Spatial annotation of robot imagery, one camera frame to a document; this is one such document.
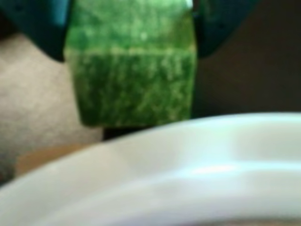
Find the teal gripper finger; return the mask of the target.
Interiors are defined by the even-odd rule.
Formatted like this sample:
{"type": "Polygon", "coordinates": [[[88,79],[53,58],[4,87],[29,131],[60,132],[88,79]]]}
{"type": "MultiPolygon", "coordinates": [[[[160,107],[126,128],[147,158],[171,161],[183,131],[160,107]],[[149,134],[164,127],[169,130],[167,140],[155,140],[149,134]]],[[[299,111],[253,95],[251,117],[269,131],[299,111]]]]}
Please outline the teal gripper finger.
{"type": "Polygon", "coordinates": [[[241,25],[256,0],[199,0],[193,21],[199,58],[213,54],[241,25]]]}
{"type": "Polygon", "coordinates": [[[2,0],[0,11],[46,55],[64,61],[68,0],[2,0]]]}

